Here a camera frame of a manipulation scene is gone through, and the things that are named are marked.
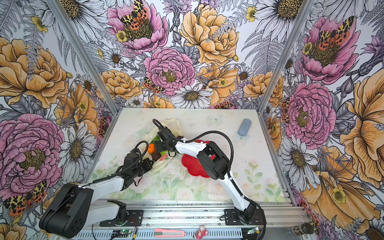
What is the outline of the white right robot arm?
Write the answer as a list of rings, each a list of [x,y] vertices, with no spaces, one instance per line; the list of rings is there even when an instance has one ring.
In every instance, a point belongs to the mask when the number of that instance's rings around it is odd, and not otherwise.
[[[258,209],[260,205],[246,197],[233,177],[231,166],[234,158],[234,148],[229,137],[219,131],[207,131],[192,140],[186,140],[183,137],[175,137],[166,127],[159,126],[158,129],[158,135],[165,149],[169,152],[198,159],[205,173],[211,179],[219,181],[230,195],[235,209],[239,211],[239,219],[241,222],[245,225],[250,224],[256,213],[256,209]],[[201,137],[212,134],[220,135],[228,141],[231,151],[229,158],[215,142],[210,141],[207,144],[197,142]]]

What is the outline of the orange fake tangerine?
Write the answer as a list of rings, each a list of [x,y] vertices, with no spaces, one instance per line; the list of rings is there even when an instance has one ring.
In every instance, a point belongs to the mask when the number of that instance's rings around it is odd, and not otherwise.
[[[156,151],[155,145],[154,144],[149,144],[148,147],[148,153],[152,155]]]

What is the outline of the yellowish plastic bag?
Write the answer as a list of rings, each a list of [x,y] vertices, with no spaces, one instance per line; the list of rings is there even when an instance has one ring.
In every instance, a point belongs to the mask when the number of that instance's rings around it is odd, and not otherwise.
[[[164,120],[161,122],[161,125],[164,128],[167,128],[175,138],[184,135],[181,125],[177,119]],[[156,141],[161,140],[160,136],[158,135],[159,131],[160,129],[158,127],[153,124],[149,124],[142,128],[140,131],[138,131],[137,134],[140,140],[147,141],[149,144],[155,144]],[[172,156],[175,155],[174,152],[170,151],[170,153],[168,153],[168,150],[165,150],[165,153],[161,155],[157,160],[155,160],[155,157],[152,157],[152,154],[145,154],[145,157],[149,157],[152,161],[154,161],[152,169],[149,171],[149,174],[151,176],[160,173],[169,165],[169,163],[173,159],[170,154]]]

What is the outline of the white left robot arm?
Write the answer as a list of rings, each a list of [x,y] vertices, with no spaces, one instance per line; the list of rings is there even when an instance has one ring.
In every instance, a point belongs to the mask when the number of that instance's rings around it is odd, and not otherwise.
[[[67,239],[75,237],[84,227],[104,222],[124,223],[128,218],[126,204],[102,199],[121,192],[153,167],[154,161],[129,153],[124,165],[111,176],[89,184],[65,184],[54,197],[39,222],[40,229]]]

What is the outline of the dark purple fake plum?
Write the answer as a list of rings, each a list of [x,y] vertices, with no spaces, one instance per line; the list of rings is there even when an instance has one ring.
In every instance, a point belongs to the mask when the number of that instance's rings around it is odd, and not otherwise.
[[[154,162],[158,161],[162,157],[161,153],[158,152],[152,153],[151,156]]]

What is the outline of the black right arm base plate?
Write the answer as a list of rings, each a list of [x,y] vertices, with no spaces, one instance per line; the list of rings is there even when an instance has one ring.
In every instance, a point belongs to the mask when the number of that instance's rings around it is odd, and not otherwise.
[[[238,209],[225,209],[224,221],[226,226],[247,225],[262,226],[266,224],[265,216],[261,210],[250,206],[245,211]]]

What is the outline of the red flower-shaped plate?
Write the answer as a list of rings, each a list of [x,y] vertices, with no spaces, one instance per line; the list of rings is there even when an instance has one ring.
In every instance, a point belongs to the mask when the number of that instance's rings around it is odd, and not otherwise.
[[[194,177],[204,177],[217,180],[219,174],[215,170],[216,153],[210,142],[197,140],[187,143],[176,144],[178,153],[183,154],[182,165],[187,168],[190,175]]]

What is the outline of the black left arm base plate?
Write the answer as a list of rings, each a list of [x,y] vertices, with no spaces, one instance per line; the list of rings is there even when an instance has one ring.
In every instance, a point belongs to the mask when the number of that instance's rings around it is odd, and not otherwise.
[[[99,223],[100,227],[139,227],[143,220],[143,210],[121,210],[118,215]]]

